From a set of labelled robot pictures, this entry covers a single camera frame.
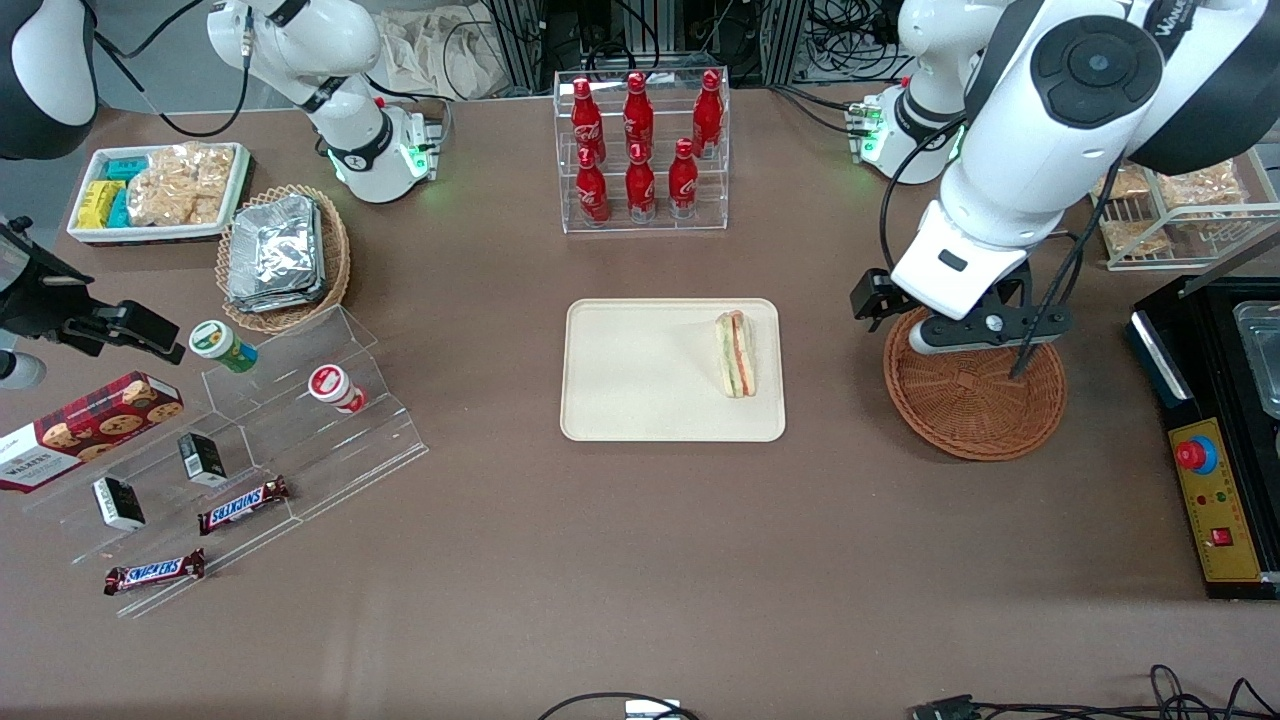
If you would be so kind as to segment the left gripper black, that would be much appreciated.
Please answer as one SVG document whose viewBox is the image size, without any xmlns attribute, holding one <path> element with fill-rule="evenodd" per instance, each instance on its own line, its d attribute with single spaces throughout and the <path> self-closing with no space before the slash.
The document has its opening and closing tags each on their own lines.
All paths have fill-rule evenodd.
<svg viewBox="0 0 1280 720">
<path fill-rule="evenodd" d="M 1029 302 L 1033 287 L 1029 261 L 1023 259 L 1011 265 L 998 278 L 989 278 L 983 287 L 978 282 L 986 278 L 986 268 L 975 263 L 957 270 L 942 264 L 942 275 L 932 287 L 925 302 L 941 316 L 957 323 L 1009 323 L 1006 316 L 1020 311 Z M 892 282 L 890 272 L 882 268 L 868 269 L 850 292 L 850 306 L 859 322 L 869 322 L 879 327 L 891 316 L 908 310 L 908 296 Z"/>
</svg>

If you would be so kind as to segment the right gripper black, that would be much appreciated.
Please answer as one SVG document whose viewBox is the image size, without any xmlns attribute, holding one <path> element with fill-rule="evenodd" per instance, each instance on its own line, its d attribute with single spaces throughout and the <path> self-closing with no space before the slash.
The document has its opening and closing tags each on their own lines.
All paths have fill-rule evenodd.
<svg viewBox="0 0 1280 720">
<path fill-rule="evenodd" d="M 26 234 L 27 218 L 3 219 L 1 325 L 28 340 L 59 341 L 99 357 L 106 345 L 132 347 L 165 363 L 180 363 L 180 328 L 132 300 L 99 309 L 99 328 L 82 320 L 93 313 L 90 277 L 78 273 Z"/>
</svg>

